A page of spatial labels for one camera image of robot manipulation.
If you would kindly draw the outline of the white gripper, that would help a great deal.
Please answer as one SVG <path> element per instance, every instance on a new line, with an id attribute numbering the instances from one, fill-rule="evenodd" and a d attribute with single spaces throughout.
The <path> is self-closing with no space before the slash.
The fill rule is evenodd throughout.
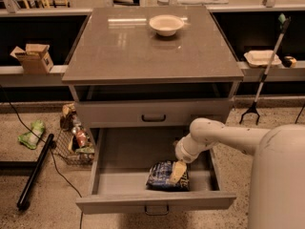
<path id="1" fill-rule="evenodd" d="M 175 157 L 179 160 L 173 164 L 172 173 L 169 178 L 169 183 L 176 184 L 186 173 L 186 163 L 194 162 L 200 151 L 198 143 L 190 136 L 186 135 L 174 144 Z"/>

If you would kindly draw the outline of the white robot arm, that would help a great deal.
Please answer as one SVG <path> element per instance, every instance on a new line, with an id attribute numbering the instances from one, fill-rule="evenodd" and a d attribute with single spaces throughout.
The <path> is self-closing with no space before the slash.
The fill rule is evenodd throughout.
<path id="1" fill-rule="evenodd" d="M 228 127 L 197 118 L 175 145 L 186 163 L 222 143 L 254 157 L 248 229 L 305 229 L 305 126 Z"/>

